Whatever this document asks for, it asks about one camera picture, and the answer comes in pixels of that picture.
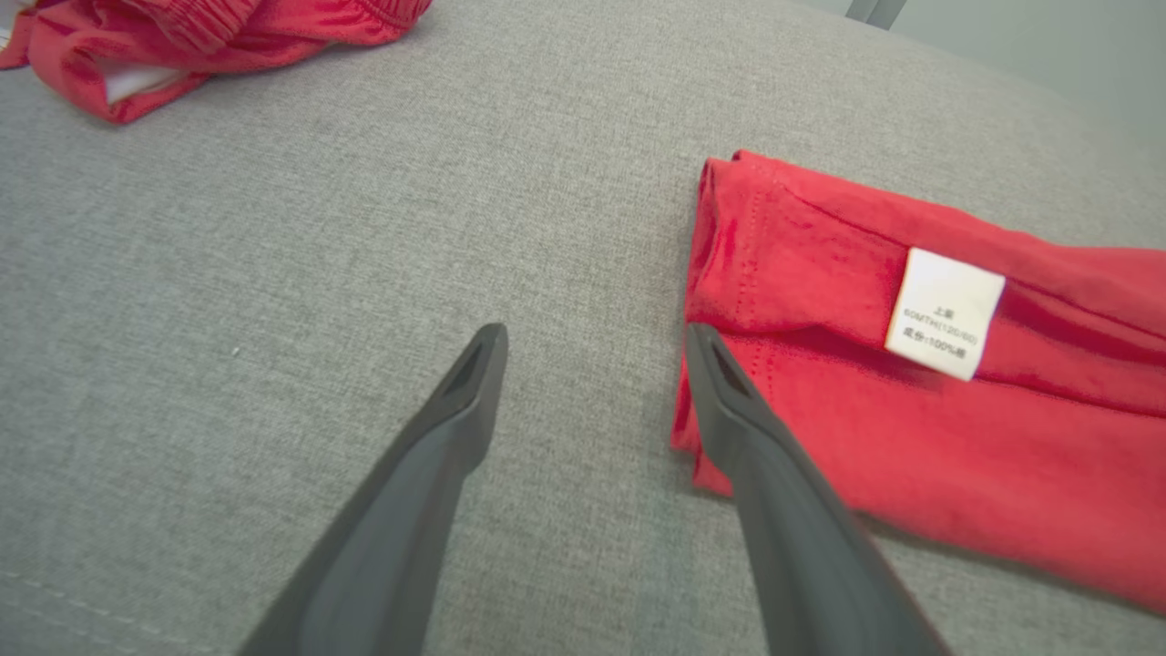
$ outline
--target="red clothing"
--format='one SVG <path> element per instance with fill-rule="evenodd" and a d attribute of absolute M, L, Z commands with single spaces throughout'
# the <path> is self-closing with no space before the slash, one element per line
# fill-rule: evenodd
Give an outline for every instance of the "red clothing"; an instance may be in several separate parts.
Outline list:
<path fill-rule="evenodd" d="M 40 0 L 21 12 L 0 68 L 33 64 L 86 112 L 128 122 L 211 73 L 310 57 L 331 42 L 400 38 L 430 0 Z M 100 59 L 183 71 L 176 82 L 107 103 Z"/>
<path fill-rule="evenodd" d="M 912 246 L 1006 276 L 970 383 L 883 348 Z M 704 167 L 684 318 L 851 508 L 1166 613 L 1164 288 L 1164 252 L 1048 244 L 743 151 Z M 731 494 L 683 367 L 672 442 Z"/>

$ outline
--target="folded red shirt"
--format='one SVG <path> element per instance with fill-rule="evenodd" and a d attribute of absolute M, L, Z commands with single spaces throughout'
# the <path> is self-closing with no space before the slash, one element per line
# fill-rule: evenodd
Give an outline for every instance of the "folded red shirt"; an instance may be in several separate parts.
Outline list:
<path fill-rule="evenodd" d="M 1006 276 L 971 382 L 884 350 L 913 246 Z M 704 167 L 684 318 L 851 508 L 1166 613 L 1164 287 L 1160 251 L 1059 246 L 742 151 Z M 731 494 L 683 366 L 672 442 Z"/>

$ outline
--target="gray fabric surface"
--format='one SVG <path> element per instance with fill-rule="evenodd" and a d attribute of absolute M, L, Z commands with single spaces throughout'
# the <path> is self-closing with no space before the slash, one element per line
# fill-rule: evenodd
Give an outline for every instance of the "gray fabric surface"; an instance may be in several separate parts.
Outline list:
<path fill-rule="evenodd" d="M 0 75 L 0 654 L 227 654 L 476 327 L 510 326 L 429 654 L 763 654 L 668 429 L 696 181 L 749 148 L 1073 244 L 1163 168 L 1056 98 L 772 0 L 437 0 L 113 128 Z M 879 541 L 956 654 L 1166 622 Z"/>

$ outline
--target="white label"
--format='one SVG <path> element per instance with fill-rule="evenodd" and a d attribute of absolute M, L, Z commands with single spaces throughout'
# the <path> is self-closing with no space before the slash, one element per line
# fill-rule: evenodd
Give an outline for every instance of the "white label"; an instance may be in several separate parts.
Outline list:
<path fill-rule="evenodd" d="M 988 325 L 1004 276 L 922 248 L 907 253 L 886 351 L 971 381 L 984 357 Z"/>

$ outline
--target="gray wall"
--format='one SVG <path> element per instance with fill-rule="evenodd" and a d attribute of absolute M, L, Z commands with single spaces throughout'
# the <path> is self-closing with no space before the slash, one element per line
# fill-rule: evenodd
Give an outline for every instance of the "gray wall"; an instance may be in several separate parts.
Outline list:
<path fill-rule="evenodd" d="M 907 0 L 891 31 L 1052 89 L 1166 154 L 1166 0 Z"/>

